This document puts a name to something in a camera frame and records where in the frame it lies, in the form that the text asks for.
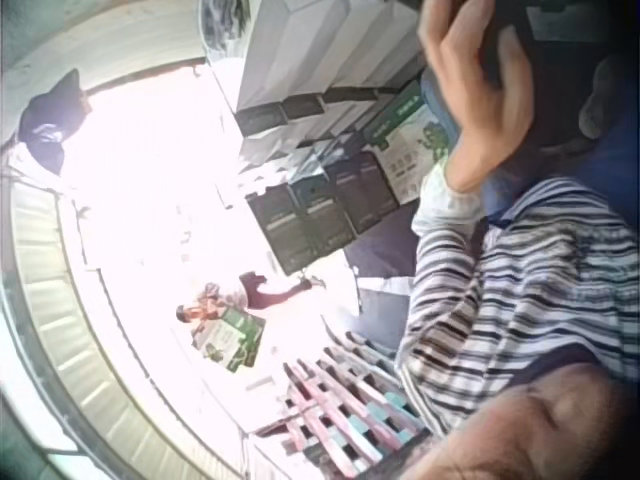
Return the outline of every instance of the man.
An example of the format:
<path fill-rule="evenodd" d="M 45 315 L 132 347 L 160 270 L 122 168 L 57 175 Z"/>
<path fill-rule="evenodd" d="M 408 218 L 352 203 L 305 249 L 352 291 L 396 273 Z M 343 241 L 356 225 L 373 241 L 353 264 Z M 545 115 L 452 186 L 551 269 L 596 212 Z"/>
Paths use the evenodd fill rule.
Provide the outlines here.
<path fill-rule="evenodd" d="M 267 283 L 267 278 L 248 272 L 240 275 L 237 282 L 223 288 L 216 283 L 207 283 L 192 305 L 179 305 L 176 317 L 181 322 L 203 322 L 220 318 L 227 307 L 240 311 L 264 310 L 280 305 L 296 295 L 311 290 L 314 286 L 324 286 L 315 278 L 302 278 L 285 292 L 262 292 L 259 288 Z"/>
<path fill-rule="evenodd" d="M 487 417 L 478 417 L 477 438 L 485 442 L 486 455 L 495 445 L 492 457 L 509 459 L 520 475 L 482 478 L 579 478 L 583 460 L 599 447 L 576 432 L 597 435 L 598 426 L 586 410 L 571 415 L 567 409 L 589 398 L 583 388 L 595 388 L 596 395 L 611 378 L 640 379 L 638 241 L 603 197 L 576 180 L 549 178 L 500 214 L 479 259 L 470 254 L 469 239 L 485 213 L 482 186 L 520 147 L 534 114 L 531 66 L 514 29 L 503 30 L 498 42 L 503 89 L 485 81 L 478 51 L 493 9 L 493 0 L 469 0 L 453 18 L 451 0 L 425 3 L 420 40 L 460 135 L 450 157 L 422 186 L 413 221 L 420 237 L 416 276 L 396 366 L 429 430 L 437 438 L 451 435 L 460 462 L 475 463 L 450 463 L 452 478 L 462 478 L 455 472 L 482 470 L 475 468 L 482 459 L 473 451 L 481 445 L 464 442 L 468 455 L 463 456 L 458 441 L 479 425 L 470 422 L 485 402 Z M 635 157 L 630 155 L 637 163 L 637 142 L 630 143 L 636 143 Z M 578 364 L 587 367 L 573 368 Z M 537 371 L 527 371 L 530 367 Z M 505 389 L 515 388 L 513 380 L 522 372 L 524 388 L 513 390 L 518 395 L 513 398 Z M 544 378 L 548 381 L 538 385 L 544 393 L 536 397 L 535 380 Z M 558 385 L 571 383 L 576 389 L 565 397 Z M 549 427 L 563 423 L 566 435 L 531 432 L 526 442 L 531 450 L 521 451 L 524 443 L 521 450 L 509 449 L 518 426 L 500 412 L 513 409 L 514 418 L 525 418 L 533 408 Z M 500 431 L 487 430 L 492 419 Z M 574 442 L 573 450 L 565 450 L 576 459 L 567 460 L 573 469 L 555 468 L 546 475 L 545 468 L 563 461 L 558 455 L 563 440 Z M 441 478 L 434 468 L 429 463 L 414 478 Z"/>

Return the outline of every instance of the shoe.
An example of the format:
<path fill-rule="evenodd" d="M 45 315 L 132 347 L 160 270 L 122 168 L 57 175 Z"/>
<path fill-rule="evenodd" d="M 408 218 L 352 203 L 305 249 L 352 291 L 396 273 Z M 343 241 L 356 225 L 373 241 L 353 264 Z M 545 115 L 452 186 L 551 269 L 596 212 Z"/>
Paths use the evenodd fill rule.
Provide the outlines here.
<path fill-rule="evenodd" d="M 613 97 L 616 88 L 616 76 L 613 57 L 602 60 L 593 75 L 593 91 L 580 110 L 578 125 L 582 134 L 597 140 L 613 123 Z"/>
<path fill-rule="evenodd" d="M 309 280 L 309 283 L 311 283 L 311 286 L 313 287 L 322 287 L 322 288 L 327 288 L 327 284 L 324 282 L 324 280 L 320 280 L 318 277 L 310 277 L 307 280 Z"/>

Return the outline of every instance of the person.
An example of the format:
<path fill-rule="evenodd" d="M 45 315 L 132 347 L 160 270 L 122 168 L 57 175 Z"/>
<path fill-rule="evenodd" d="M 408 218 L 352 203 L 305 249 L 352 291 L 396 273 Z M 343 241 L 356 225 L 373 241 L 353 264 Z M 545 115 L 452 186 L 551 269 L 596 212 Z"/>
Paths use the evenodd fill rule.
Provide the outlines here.
<path fill-rule="evenodd" d="M 582 478 L 637 414 L 638 238 L 603 196 L 574 178 L 538 181 L 495 211 L 480 258 L 469 252 L 483 187 L 534 117 L 515 29 L 498 39 L 502 89 L 479 64 L 494 7 L 468 0 L 454 16 L 452 0 L 428 0 L 420 20 L 459 135 L 425 178 L 412 224 L 417 266 L 396 369 L 436 442 L 406 479 Z"/>
<path fill-rule="evenodd" d="M 285 303 L 314 286 L 324 286 L 322 280 L 315 277 L 302 278 L 297 284 L 284 292 L 269 293 L 260 291 L 267 283 L 264 275 L 247 272 L 240 275 L 238 282 L 230 288 L 222 288 L 217 283 L 207 283 L 191 305 L 178 305 L 176 318 L 184 323 L 202 322 L 220 318 L 227 307 L 240 311 L 264 310 Z"/>
<path fill-rule="evenodd" d="M 60 175 L 64 165 L 62 143 L 77 133 L 91 105 L 80 87 L 80 73 L 71 70 L 47 93 L 31 99 L 22 113 L 15 139 L 49 172 Z"/>

